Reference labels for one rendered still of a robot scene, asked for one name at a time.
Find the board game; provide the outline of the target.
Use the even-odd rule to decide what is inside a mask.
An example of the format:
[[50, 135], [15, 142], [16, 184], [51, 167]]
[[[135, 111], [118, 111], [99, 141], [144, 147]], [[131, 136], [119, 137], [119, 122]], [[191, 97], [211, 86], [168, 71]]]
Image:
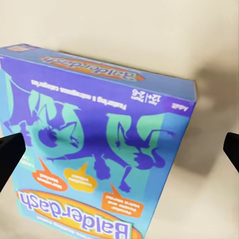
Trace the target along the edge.
[[0, 47], [19, 215], [75, 239], [144, 239], [196, 105], [193, 81], [29, 44]]

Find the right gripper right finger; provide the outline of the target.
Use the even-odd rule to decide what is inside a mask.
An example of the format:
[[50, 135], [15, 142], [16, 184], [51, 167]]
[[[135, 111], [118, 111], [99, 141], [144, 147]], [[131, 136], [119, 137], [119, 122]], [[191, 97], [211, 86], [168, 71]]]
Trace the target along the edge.
[[239, 134], [228, 132], [223, 150], [239, 172]]

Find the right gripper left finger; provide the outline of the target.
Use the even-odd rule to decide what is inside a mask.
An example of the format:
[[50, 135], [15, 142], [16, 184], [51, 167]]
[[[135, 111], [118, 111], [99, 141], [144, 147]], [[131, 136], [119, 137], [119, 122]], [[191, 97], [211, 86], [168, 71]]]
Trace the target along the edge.
[[26, 151], [22, 133], [0, 138], [0, 192]]

